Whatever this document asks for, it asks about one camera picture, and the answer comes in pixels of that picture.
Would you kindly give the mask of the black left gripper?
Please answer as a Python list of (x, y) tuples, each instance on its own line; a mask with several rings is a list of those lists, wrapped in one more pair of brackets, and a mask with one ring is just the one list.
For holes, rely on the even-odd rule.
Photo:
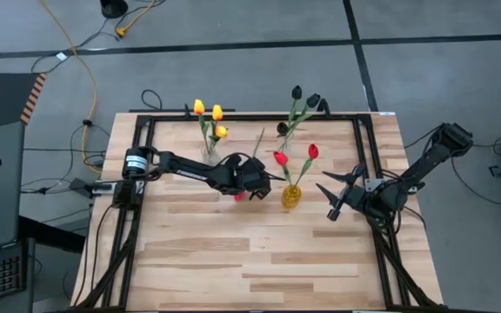
[(257, 158), (243, 153), (233, 153), (224, 162), (232, 173), (232, 182), (224, 190), (224, 194), (238, 196), (250, 193), (250, 200), (265, 199), (271, 192), (271, 181), (286, 182), (284, 177), (266, 173), (265, 166)]

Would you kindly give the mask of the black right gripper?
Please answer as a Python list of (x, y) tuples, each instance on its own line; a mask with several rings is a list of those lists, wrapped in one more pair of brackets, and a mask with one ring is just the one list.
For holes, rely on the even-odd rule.
[(350, 173), (335, 174), (324, 171), (324, 174), (345, 184), (345, 188), (335, 195), (327, 190), (323, 185), (317, 187), (328, 199), (331, 209), (327, 215), (330, 220), (337, 220), (342, 207), (347, 204), (352, 209), (362, 213), (364, 216), (374, 219), (376, 217), (374, 209), (369, 205), (368, 195), (365, 187), (357, 186), (355, 182), (364, 174), (365, 165), (360, 163), (356, 165)]

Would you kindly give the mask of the red artificial tulip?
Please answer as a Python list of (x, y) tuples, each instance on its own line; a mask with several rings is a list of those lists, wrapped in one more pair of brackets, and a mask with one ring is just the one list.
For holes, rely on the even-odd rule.
[(281, 166), (283, 173), (284, 173), (284, 178), (285, 180), (289, 183), (289, 186), (291, 188), (294, 187), (294, 184), (291, 181), (291, 173), (289, 172), (289, 169), (287, 167), (287, 163), (289, 162), (289, 158), (280, 151), (274, 151), (273, 156), (276, 160), (276, 162)]
[[(264, 131), (265, 131), (265, 128), (262, 128), (260, 136), (259, 136), (259, 138), (257, 140), (256, 146), (255, 146), (255, 148), (254, 148), (254, 150), (252, 152), (252, 156), (253, 157), (257, 154), (257, 150), (258, 150), (258, 148), (259, 148), (259, 146), (260, 146), (260, 144), (262, 142), (263, 136), (264, 136)], [(245, 194), (245, 192), (243, 191), (242, 193), (240, 193), (238, 195), (235, 195), (234, 196), (234, 200), (236, 202), (241, 202), (244, 199), (244, 194)]]
[(319, 156), (319, 149), (318, 147), (314, 144), (311, 143), (308, 147), (308, 159), (304, 162), (303, 167), (301, 169), (301, 172), (299, 174), (299, 177), (297, 179), (297, 182), (295, 185), (298, 185), (304, 174), (308, 171), (308, 169), (312, 166), (312, 163), (315, 159), (317, 159)]

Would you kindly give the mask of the amber yellow glass vase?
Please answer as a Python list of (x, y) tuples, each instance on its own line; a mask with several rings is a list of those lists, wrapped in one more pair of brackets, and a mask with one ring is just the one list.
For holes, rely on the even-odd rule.
[(295, 209), (302, 197), (301, 189), (296, 185), (289, 185), (284, 189), (282, 195), (282, 206), (287, 210)]

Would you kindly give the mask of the black artificial tulip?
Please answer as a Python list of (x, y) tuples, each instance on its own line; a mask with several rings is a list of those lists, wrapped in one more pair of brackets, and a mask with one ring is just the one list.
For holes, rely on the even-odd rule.
[(277, 136), (283, 139), (283, 143), (288, 143), (294, 132), (295, 125), (293, 123), (280, 122), (277, 125)]
[(291, 97), (293, 99), (289, 119), (288, 119), (288, 132), (287, 135), (291, 133), (294, 116), (297, 112), (297, 102), (302, 98), (302, 89), (299, 85), (296, 85), (291, 91)]
[(297, 100), (294, 101), (289, 114), (289, 131), (287, 133), (287, 136), (290, 136), (301, 122), (304, 122), (306, 119), (311, 117), (309, 109), (317, 107), (321, 99), (322, 97), (318, 94), (313, 94), (312, 96), (308, 97), (299, 115), (297, 115)]

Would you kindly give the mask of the yellow artificial tulip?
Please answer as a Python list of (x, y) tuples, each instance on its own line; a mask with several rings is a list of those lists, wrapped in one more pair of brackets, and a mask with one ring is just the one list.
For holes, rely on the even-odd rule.
[(222, 125), (215, 126), (212, 131), (212, 134), (210, 135), (209, 152), (214, 152), (219, 141), (227, 136), (228, 136), (228, 129), (226, 127)]
[(222, 119), (223, 119), (223, 109), (219, 104), (215, 104), (212, 108), (212, 117), (210, 121), (211, 134), (214, 127), (217, 126), (218, 125), (217, 123), (220, 122)]
[(198, 117), (198, 123), (199, 123), (200, 129), (201, 129), (201, 132), (202, 132), (202, 136), (203, 136), (203, 140), (204, 140), (204, 144), (205, 144), (205, 149), (206, 149), (206, 152), (209, 153), (210, 146), (209, 146), (208, 139), (207, 139), (207, 130), (208, 130), (209, 125), (205, 122), (205, 118), (204, 118), (205, 107), (204, 107), (204, 103), (201, 99), (196, 99), (194, 101), (193, 112)]

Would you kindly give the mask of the tall slim clear glass vase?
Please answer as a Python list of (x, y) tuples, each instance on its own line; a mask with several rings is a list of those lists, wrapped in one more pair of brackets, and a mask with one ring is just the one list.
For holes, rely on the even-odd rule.
[(291, 141), (295, 136), (295, 131), (291, 130), (285, 135), (278, 134), (277, 138), (279, 140), (279, 152), (288, 152), (291, 149)]

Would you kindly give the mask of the round ribbed clear glass vase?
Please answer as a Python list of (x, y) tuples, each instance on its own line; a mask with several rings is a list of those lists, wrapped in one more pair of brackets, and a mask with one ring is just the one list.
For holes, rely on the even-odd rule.
[(205, 146), (201, 149), (202, 162), (209, 165), (215, 166), (221, 161), (221, 157), (216, 150), (208, 150)]

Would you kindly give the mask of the black power adapter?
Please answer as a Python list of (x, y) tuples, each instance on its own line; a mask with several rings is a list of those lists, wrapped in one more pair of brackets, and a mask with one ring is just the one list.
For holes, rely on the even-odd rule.
[(98, 186), (98, 182), (87, 183), (79, 178), (74, 178), (68, 189), (72, 190), (81, 196), (86, 196), (88, 198), (93, 197), (93, 190)]

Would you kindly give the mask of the black round stand base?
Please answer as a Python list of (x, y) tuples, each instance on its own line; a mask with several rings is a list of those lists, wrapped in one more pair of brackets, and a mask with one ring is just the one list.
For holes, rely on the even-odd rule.
[(119, 18), (126, 14), (129, 5), (125, 0), (99, 0), (101, 13), (106, 18)]

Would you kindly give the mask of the large black hazard-striped mat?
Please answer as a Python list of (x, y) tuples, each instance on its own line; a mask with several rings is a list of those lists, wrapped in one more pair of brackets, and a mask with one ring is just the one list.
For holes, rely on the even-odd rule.
[(27, 125), (46, 80), (45, 73), (0, 73), (0, 126)]

